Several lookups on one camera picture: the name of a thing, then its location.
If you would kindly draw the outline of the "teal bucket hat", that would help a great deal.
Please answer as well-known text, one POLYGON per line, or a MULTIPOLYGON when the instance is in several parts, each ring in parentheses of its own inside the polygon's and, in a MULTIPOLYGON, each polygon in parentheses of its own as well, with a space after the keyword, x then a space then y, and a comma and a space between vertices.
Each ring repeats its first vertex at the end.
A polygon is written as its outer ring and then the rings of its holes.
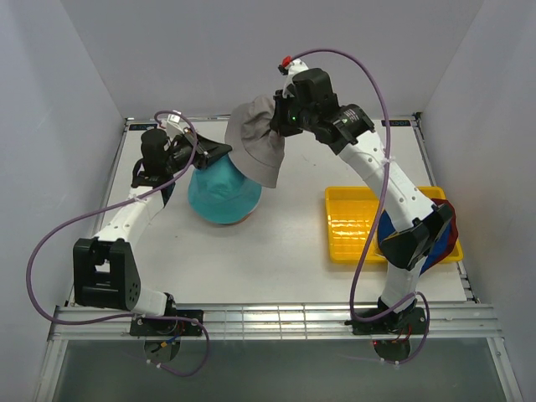
POLYGON ((202 219, 212 223, 236 221, 255 210, 262 186, 247 178, 222 157, 206 169, 195 168, 188 185, 188 203, 202 219))

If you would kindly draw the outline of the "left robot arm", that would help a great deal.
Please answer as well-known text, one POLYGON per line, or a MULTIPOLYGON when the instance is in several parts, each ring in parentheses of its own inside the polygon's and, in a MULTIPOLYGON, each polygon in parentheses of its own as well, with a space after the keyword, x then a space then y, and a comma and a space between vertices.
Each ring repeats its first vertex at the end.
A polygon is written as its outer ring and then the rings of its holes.
POLYGON ((111 221, 73 248, 75 302, 133 312, 148 317, 159 334, 172 332, 178 315, 170 295, 142 286, 133 250, 143 232, 171 198, 175 178, 189 167, 205 170, 225 157, 229 145, 179 131, 175 137, 159 128, 142 134, 141 158, 132 170, 126 202, 111 221))

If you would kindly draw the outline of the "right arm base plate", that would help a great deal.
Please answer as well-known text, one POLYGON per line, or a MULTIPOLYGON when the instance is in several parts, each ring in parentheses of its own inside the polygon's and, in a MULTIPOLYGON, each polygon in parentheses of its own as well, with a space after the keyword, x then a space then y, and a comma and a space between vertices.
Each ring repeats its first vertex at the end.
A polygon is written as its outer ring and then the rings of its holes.
POLYGON ((415 302, 401 312, 390 312, 381 318, 368 321, 368 318, 375 317, 387 310, 388 308, 382 303, 379 303, 375 308, 358 309, 357 315, 361 321, 348 319, 344 325, 352 328, 353 335, 421 335, 425 333, 427 316, 425 310, 417 307, 415 302))

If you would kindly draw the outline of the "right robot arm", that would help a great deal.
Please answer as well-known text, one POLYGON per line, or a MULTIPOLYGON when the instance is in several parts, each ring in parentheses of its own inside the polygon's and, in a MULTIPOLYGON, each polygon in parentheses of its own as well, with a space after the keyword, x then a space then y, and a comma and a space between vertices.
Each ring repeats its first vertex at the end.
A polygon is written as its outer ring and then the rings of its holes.
POLYGON ((309 131, 361 177, 379 200, 372 231, 386 214, 394 227, 379 242, 388 262, 386 282, 376 308, 350 311, 352 324, 379 322, 398 332, 415 308, 416 287, 428 254, 451 222, 447 204, 426 197, 389 156, 390 140, 382 140, 365 111, 342 106, 329 74, 320 68, 281 67, 285 84, 274 95, 271 129, 284 137, 309 131))

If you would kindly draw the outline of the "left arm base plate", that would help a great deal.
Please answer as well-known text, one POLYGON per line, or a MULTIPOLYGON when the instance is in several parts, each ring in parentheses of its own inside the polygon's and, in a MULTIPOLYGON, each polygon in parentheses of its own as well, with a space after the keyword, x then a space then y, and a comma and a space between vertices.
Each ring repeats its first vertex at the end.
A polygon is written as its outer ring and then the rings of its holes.
POLYGON ((197 337, 203 334, 199 323, 204 320, 203 310, 177 310, 164 314, 171 319, 136 318, 131 322, 129 334, 134 337, 197 337))

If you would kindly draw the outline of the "blue hat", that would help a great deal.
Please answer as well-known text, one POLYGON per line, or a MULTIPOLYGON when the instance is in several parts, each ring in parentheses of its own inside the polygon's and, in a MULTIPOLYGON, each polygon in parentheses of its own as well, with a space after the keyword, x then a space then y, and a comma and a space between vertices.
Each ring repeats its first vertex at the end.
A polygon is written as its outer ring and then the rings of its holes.
POLYGON ((420 269, 423 273, 438 264, 431 252, 448 227, 451 217, 451 210, 443 204, 434 207, 431 215, 423 220, 415 219, 411 228, 397 232, 384 211, 377 229, 379 250, 390 264, 407 271, 423 259, 424 267, 420 269))

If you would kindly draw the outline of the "grey bucket hat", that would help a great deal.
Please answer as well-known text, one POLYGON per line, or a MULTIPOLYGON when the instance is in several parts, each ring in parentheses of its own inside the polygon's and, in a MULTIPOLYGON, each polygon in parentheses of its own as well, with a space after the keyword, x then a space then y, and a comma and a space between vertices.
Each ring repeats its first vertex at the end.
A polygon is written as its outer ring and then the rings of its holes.
POLYGON ((232 147, 229 159, 248 179, 275 188, 285 156, 285 139, 271 129, 275 102, 258 95, 232 110, 224 141, 232 147))

